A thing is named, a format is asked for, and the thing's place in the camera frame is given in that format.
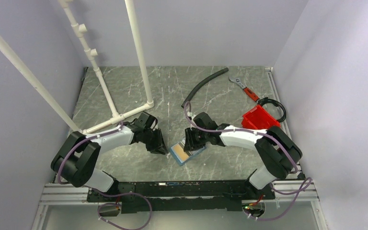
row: red basket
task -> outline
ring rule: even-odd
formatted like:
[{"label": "red basket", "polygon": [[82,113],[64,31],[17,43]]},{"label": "red basket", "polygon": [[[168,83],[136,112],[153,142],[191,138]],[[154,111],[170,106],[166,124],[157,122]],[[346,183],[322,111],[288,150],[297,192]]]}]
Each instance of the red basket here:
[{"label": "red basket", "polygon": [[257,105],[243,115],[242,126],[248,129],[268,129],[272,126],[280,127],[280,123],[263,107]]}]

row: white pvc pipe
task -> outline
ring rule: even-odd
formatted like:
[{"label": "white pvc pipe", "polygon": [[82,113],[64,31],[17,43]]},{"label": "white pvc pipe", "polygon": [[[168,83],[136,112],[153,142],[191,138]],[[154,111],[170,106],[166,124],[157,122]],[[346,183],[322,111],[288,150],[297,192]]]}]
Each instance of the white pvc pipe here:
[{"label": "white pvc pipe", "polygon": [[142,106],[140,106],[140,107],[138,107],[136,109],[133,109],[131,111],[128,111],[128,112],[126,112],[124,114],[120,114],[118,117],[112,117],[111,119],[109,119],[109,120],[107,120],[105,122],[102,122],[100,124],[97,124],[97,125],[95,125],[95,126],[93,126],[91,128],[84,129],[82,131],[82,133],[83,134],[93,133],[95,131],[98,131],[98,130],[103,129],[105,127],[108,127],[110,125],[116,124],[116,123],[118,123],[120,121],[123,121],[127,117],[130,117],[132,115],[138,114],[138,113],[140,113],[142,111],[145,111],[147,109],[150,109],[152,107],[153,107],[153,105],[150,105],[150,104],[146,103],[146,104],[144,104],[144,105],[142,105]]},{"label": "white pvc pipe", "polygon": [[72,121],[67,113],[61,108],[61,106],[54,100],[51,94],[40,83],[36,76],[30,71],[30,69],[23,63],[23,61],[17,56],[12,48],[5,42],[0,36],[0,51],[4,56],[17,68],[17,70],[26,78],[26,80],[37,90],[37,92],[45,99],[45,101],[56,111],[56,113],[67,123],[67,125],[73,130],[78,131],[78,126]]},{"label": "white pvc pipe", "polygon": [[69,1],[71,1],[71,0],[58,0],[58,2],[60,3],[62,8],[64,9],[64,12],[66,13],[66,15],[67,15],[67,17],[68,17],[68,19],[71,23],[71,27],[73,28],[75,35],[80,40],[80,42],[82,44],[82,47],[84,48],[84,52],[87,55],[88,60],[92,64],[93,70],[95,71],[95,75],[98,78],[99,83],[101,84],[103,93],[105,94],[105,98],[106,98],[106,101],[108,102],[109,108],[111,108],[112,116],[117,117],[119,115],[119,113],[117,112],[117,110],[115,108],[115,104],[114,104],[114,102],[112,100],[112,97],[111,97],[111,95],[108,91],[108,88],[105,84],[102,72],[99,69],[99,67],[98,67],[98,65],[95,61],[95,58],[94,58],[94,56],[98,55],[96,53],[96,49],[91,50],[90,47],[88,46],[87,41],[85,40],[84,35],[83,35],[84,32],[87,32],[87,29],[86,29],[84,24],[79,25],[77,23],[77,21],[75,20],[74,15],[72,14],[70,8],[68,7],[67,2],[69,2]]},{"label": "white pvc pipe", "polygon": [[135,5],[133,0],[125,0],[127,15],[129,17],[130,28],[132,29],[133,41],[135,42],[136,53],[138,54],[140,71],[142,73],[143,84],[145,85],[147,103],[153,107],[154,102],[151,96],[149,77],[147,75],[145,58],[143,55],[142,41],[140,39],[138,20],[136,18]]}]

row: red container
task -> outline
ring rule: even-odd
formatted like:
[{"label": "red container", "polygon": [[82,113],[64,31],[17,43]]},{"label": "red container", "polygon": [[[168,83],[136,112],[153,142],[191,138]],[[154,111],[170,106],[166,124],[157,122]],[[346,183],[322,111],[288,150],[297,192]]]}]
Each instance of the red container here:
[{"label": "red container", "polygon": [[242,126],[248,129],[268,129],[272,126],[280,127],[280,123],[263,107],[257,105],[243,115]]}]

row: white wall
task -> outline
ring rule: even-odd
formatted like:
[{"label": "white wall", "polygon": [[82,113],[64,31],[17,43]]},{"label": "white wall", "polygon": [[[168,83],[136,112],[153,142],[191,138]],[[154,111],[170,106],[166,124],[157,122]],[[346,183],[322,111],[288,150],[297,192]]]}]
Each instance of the white wall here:
[{"label": "white wall", "polygon": [[330,229],[368,229],[368,0],[310,0],[274,69]]},{"label": "white wall", "polygon": [[[135,0],[147,65],[272,66],[308,0]],[[81,45],[58,3],[71,39]],[[70,4],[102,66],[137,66],[123,0]],[[86,61],[85,54],[81,59]]]},{"label": "white wall", "polygon": [[[0,0],[0,34],[71,115],[83,65],[50,3]],[[0,52],[0,230],[31,228],[67,130]]]}]

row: wrench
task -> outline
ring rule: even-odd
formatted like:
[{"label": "wrench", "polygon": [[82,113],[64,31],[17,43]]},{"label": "wrench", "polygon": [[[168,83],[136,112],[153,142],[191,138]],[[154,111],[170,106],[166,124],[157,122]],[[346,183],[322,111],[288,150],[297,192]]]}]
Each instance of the wrench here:
[{"label": "wrench", "polygon": [[259,97],[251,91],[249,88],[247,88],[242,82],[240,78],[229,76],[229,80],[232,81],[235,84],[238,84],[242,90],[255,102],[259,100]]}]

